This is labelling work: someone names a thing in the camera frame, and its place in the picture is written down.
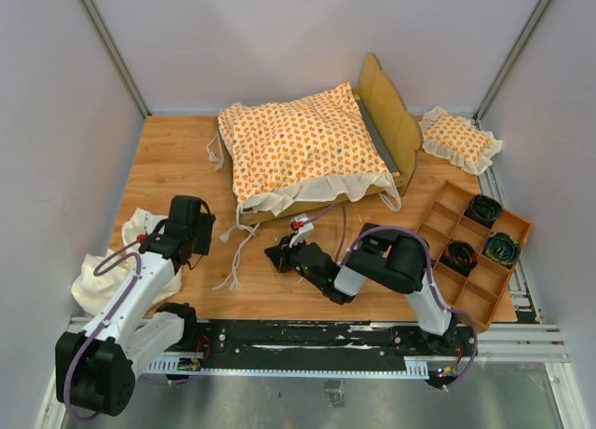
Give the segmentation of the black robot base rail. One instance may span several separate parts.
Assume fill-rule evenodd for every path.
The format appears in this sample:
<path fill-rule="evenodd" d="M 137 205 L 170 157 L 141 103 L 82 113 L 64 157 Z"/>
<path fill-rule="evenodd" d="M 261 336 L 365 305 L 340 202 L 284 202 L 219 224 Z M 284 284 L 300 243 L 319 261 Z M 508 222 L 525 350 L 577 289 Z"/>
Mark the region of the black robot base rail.
<path fill-rule="evenodd" d="M 142 362 L 146 374 L 333 379 L 426 379 L 471 352 L 477 365 L 565 363 L 554 325 L 494 324 L 478 336 L 460 325 L 449 348 L 432 350 L 412 322 L 206 320 L 189 348 L 170 347 Z"/>

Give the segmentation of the duck print bed cover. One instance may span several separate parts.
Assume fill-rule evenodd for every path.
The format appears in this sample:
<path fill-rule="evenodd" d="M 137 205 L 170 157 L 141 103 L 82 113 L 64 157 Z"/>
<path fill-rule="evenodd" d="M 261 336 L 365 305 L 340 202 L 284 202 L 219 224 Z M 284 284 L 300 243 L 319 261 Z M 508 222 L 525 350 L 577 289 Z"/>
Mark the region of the duck print bed cover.
<path fill-rule="evenodd" d="M 215 140 L 232 159 L 237 214 L 279 216 L 297 202 L 340 195 L 356 202 L 372 186 L 391 210 L 401 208 L 349 83 L 295 101 L 237 102 L 221 110 L 217 126 Z"/>

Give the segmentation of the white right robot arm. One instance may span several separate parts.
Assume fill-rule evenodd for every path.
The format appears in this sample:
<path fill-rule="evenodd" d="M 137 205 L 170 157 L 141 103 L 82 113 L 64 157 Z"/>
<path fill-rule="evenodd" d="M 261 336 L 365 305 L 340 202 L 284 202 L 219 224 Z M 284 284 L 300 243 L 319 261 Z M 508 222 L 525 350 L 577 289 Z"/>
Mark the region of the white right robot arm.
<path fill-rule="evenodd" d="M 371 280 L 403 295 L 413 308 L 422 343 L 434 355 L 454 346 L 454 313 L 434 283 L 427 241 L 398 226 L 365 223 L 341 261 L 315 243 L 299 242 L 298 232 L 264 250 L 277 272 L 296 272 L 331 302 L 350 303 Z"/>

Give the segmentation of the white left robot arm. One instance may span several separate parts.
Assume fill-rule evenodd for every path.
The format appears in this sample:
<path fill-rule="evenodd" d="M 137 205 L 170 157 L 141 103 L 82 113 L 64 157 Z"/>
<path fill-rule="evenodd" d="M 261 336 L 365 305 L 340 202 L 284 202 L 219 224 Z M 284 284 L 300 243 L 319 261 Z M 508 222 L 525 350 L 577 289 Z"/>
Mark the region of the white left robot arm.
<path fill-rule="evenodd" d="M 78 422 L 119 415 L 149 365 L 170 347 L 199 345 L 196 311 L 167 302 L 142 319 L 153 300 L 193 256 L 210 252 L 216 217 L 206 201 L 176 195 L 169 213 L 147 233 L 109 255 L 94 269 L 106 275 L 124 261 L 132 266 L 115 295 L 79 331 L 64 332 L 55 345 L 56 397 Z"/>

